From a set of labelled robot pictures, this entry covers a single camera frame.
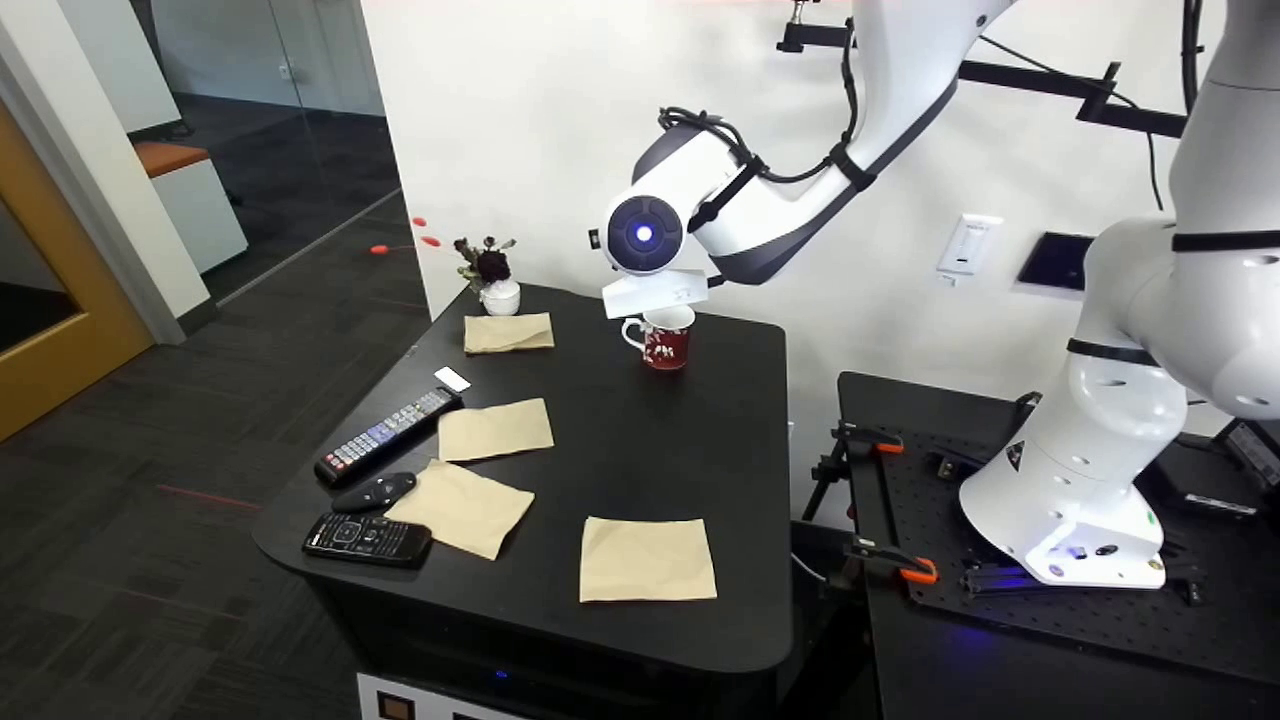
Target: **tan paper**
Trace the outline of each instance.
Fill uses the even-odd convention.
[[[535,447],[556,447],[547,403],[538,394],[497,409],[455,409],[441,415],[441,458],[446,462]]]
[[[552,316],[469,316],[462,353],[532,353],[556,346]]]
[[[387,507],[387,520],[427,522],[434,544],[497,558],[526,511],[532,493],[497,485],[455,462],[427,462],[415,488]]]
[[[587,516],[579,605],[607,599],[716,599],[705,520]]]

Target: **remote control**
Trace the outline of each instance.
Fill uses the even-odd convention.
[[[339,496],[330,499],[330,511],[347,511],[347,516],[382,511],[382,507],[393,507],[401,496],[409,496],[410,488],[415,488],[415,474],[410,474],[410,471],[371,474],[371,479],[359,479],[357,488],[339,493]]]
[[[431,387],[427,394],[396,409],[393,415],[375,419],[371,427],[365,427],[359,437],[342,439],[339,447],[330,447],[320,462],[316,474],[327,488],[342,488],[357,474],[365,474],[371,462],[379,462],[382,455],[393,455],[396,447],[404,447],[409,439],[419,439],[434,427],[434,419],[453,409],[458,409],[462,392],[471,387],[462,374],[455,374],[453,367],[434,373],[441,387]]]
[[[396,522],[382,516],[339,516],[327,511],[305,541],[307,554],[410,566],[427,554],[431,532],[422,522]]]

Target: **black table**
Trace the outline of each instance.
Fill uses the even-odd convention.
[[[851,373],[839,374],[839,411],[851,423],[969,444],[990,444],[1011,423],[1002,400]],[[851,493],[861,532],[892,541],[883,488],[861,474]],[[970,625],[911,605],[894,582],[867,581],[864,605],[879,716],[1280,716],[1280,686]]]
[[[790,648],[784,330],[698,316],[689,373],[657,374],[598,301],[522,287],[522,312],[552,312],[556,353],[462,354],[462,316],[480,316],[462,292],[323,444],[427,392],[444,365],[471,381],[477,409],[542,394],[552,450],[469,462],[535,493],[497,563],[444,544],[419,573],[305,554],[300,541],[327,507],[311,469],[260,516],[255,544],[311,581],[375,676],[532,716],[767,706],[758,696]],[[434,439],[422,439],[382,471],[431,455]],[[587,516],[705,516],[721,595],[582,608]]]

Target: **white robot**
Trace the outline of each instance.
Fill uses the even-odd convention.
[[[945,113],[964,56],[1006,2],[861,0],[861,113],[798,194],[784,194],[729,122],[669,122],[598,234],[629,312],[689,301],[669,283],[683,234],[725,281],[777,276]],[[1175,218],[1095,234],[1056,387],[959,488],[969,522],[1040,582],[1165,582],[1165,527],[1133,479],[1184,427],[1186,392],[1231,415],[1280,415],[1274,131],[1280,0],[1227,0],[1172,163]]]

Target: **black tabletop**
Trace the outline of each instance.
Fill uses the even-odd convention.
[[[854,373],[839,374],[839,411],[970,444],[1011,423],[1002,400]],[[854,485],[854,520],[892,534],[879,485]],[[867,625],[883,716],[1280,716],[1280,686],[970,625],[907,605],[894,582],[867,582]]]
[[[689,373],[657,374],[602,318],[598,301],[522,287],[522,312],[552,312],[556,353],[462,354],[462,316],[480,316],[477,296],[462,292],[323,444],[330,447],[427,392],[444,365],[471,381],[471,409],[542,394],[556,430],[552,450],[469,462],[535,493],[501,558],[487,563],[444,544],[419,573],[311,558],[300,541],[330,499],[311,469],[283,479],[286,488],[255,522],[255,544],[275,563],[316,581],[618,655],[690,672],[777,668],[790,648],[784,330],[698,316]],[[431,455],[434,439],[422,439],[382,471],[415,471]],[[582,608],[577,576],[587,516],[698,516],[721,595]]]

